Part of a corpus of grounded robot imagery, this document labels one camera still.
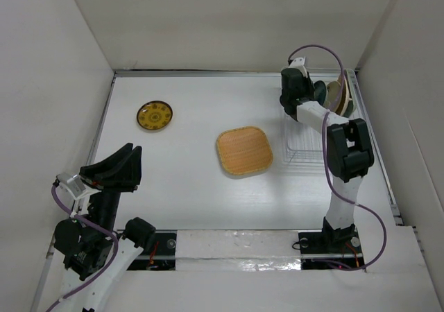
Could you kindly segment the blue white patterned bowl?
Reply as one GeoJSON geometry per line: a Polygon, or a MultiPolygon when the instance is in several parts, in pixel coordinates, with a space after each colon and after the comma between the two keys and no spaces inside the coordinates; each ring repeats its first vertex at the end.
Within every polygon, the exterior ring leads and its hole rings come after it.
{"type": "Polygon", "coordinates": [[[320,105],[324,105],[327,98],[327,87],[322,80],[318,80],[314,83],[314,99],[320,105]]]}

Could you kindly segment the cream floral round plate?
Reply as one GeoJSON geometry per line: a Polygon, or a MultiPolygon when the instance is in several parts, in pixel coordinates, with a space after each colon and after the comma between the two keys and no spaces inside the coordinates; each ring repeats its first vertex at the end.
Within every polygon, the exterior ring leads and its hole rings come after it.
{"type": "Polygon", "coordinates": [[[341,101],[341,83],[332,81],[327,84],[327,97],[325,99],[325,107],[330,111],[335,111],[341,101]]]}

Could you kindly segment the green-rimmed bamboo tray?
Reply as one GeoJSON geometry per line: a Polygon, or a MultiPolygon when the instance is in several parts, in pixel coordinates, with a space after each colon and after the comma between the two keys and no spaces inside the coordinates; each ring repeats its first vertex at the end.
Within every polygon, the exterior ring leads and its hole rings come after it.
{"type": "Polygon", "coordinates": [[[354,102],[352,99],[352,92],[350,90],[347,73],[344,72],[344,88],[342,91],[341,100],[335,110],[335,113],[340,116],[350,117],[353,110],[354,102]]]}

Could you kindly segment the orange square woven tray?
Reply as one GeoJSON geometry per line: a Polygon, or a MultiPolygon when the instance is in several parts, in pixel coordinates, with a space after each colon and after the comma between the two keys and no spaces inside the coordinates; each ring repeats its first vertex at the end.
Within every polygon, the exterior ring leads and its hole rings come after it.
{"type": "Polygon", "coordinates": [[[223,169],[230,175],[242,176],[268,169],[273,152],[263,130],[246,126],[222,132],[216,149],[223,169]]]}

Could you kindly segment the light blue divided plate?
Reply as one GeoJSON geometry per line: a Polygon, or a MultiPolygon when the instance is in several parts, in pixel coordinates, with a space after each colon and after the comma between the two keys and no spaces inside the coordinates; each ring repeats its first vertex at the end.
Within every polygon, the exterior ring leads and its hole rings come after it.
{"type": "Polygon", "coordinates": [[[355,103],[355,91],[350,81],[349,73],[347,70],[344,71],[344,76],[345,76],[345,85],[348,90],[349,101],[343,115],[344,117],[350,118],[357,109],[357,105],[355,103]]]}

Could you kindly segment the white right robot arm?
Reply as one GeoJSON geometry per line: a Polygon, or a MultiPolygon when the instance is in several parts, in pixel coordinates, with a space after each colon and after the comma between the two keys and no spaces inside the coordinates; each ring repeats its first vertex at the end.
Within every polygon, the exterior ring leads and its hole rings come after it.
{"type": "Polygon", "coordinates": [[[373,147],[363,119],[348,119],[315,99],[315,84],[303,67],[281,70],[280,104],[292,119],[320,133],[323,162],[331,189],[322,230],[303,232],[298,242],[308,254],[335,253],[355,236],[354,212],[359,187],[374,164],[373,147]]]}

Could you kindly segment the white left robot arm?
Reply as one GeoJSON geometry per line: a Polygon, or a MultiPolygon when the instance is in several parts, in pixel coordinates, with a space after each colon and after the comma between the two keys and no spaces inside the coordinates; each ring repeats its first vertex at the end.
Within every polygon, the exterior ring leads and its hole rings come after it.
{"type": "Polygon", "coordinates": [[[142,147],[132,143],[75,175],[56,176],[51,195],[68,217],[53,234],[65,270],[49,311],[103,311],[131,263],[154,248],[156,228],[140,217],[114,231],[121,194],[135,192],[141,181],[142,147]]]}

